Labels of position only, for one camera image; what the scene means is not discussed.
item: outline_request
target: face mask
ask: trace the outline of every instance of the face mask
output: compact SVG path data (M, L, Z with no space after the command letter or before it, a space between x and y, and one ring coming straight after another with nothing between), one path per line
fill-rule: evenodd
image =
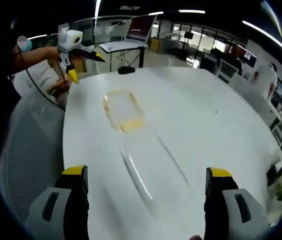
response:
M31 48L32 48L32 42L31 40L26 40L26 46L23 47L23 48L20 48L21 49L21 52L28 52L28 51L31 51Z

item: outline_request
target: floor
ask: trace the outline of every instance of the floor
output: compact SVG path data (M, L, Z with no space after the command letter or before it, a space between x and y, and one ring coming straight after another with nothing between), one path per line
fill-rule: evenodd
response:
M96 47L94 49L97 53L101 54L105 58L105 62L95 62L88 60L87 65L87 76L93 76L97 74L103 74L108 72L117 71L120 66L131 66L138 68L139 66L139 50L125 51L125 61L122 63L120 58L121 53L115 52L112 54L112 61L110 60L111 54L106 54L101 48ZM144 54L144 67L192 67L187 62L177 59L175 56L167 54L158 54L149 49L145 50Z

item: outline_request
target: ceiling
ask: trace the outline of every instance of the ceiling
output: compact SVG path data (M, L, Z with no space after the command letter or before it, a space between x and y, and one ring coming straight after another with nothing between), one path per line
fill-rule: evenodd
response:
M96 0L71 0L69 4L37 0L31 8L17 5L12 14L19 16L25 36L54 33L57 26L66 22L94 17ZM282 27L282 1L268 0ZM121 6L140 7L137 10L120 10ZM179 9L205 10L206 14L179 13ZM251 39L282 63L282 49L263 34L242 24L246 20L273 35L282 42L273 20L261 8L261 0L101 0L99 16L145 15L164 11L158 19L177 23L192 23L220 29L241 38Z

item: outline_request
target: person in white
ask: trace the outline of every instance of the person in white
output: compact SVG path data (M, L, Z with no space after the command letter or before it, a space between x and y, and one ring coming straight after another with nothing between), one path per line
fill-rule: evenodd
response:
M43 47L40 50L44 52L43 50L48 50L48 48L49 47ZM27 53L31 55L32 52L35 54L35 50L29 50L30 49L23 51L21 49L21 52L22 54ZM60 106L65 107L67 97L66 91L69 89L69 81L63 80L63 76L65 76L65 74L63 73L62 75L56 61L57 60L52 57L46 57L43 61L28 67L27 70L34 82L44 93L52 95ZM22 70L15 74L13 85L21 97L34 86L26 70Z
M251 81L257 91L265 98L270 99L277 85L277 67L274 63L261 65Z

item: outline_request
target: white table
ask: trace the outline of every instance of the white table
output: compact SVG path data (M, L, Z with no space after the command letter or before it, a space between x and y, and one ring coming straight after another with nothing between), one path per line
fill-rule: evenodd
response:
M104 112L103 96L120 89L134 94L145 116L142 138L115 131ZM153 138L164 142L177 165ZM140 139L141 148L133 148ZM121 145L132 146L128 154L148 191L142 196L146 199L129 175ZM88 166L90 239L203 237L205 174L210 166L227 169L238 186L265 207L266 172L278 147L249 104L203 69L99 74L73 84L67 99L64 167Z
M122 41L110 41L110 42L102 43L99 45L99 47L107 54L110 54L111 63L112 63L112 53L128 51L128 50L140 50L139 68L143 67L144 49L147 47L147 45L144 42L137 41L134 39L127 39Z

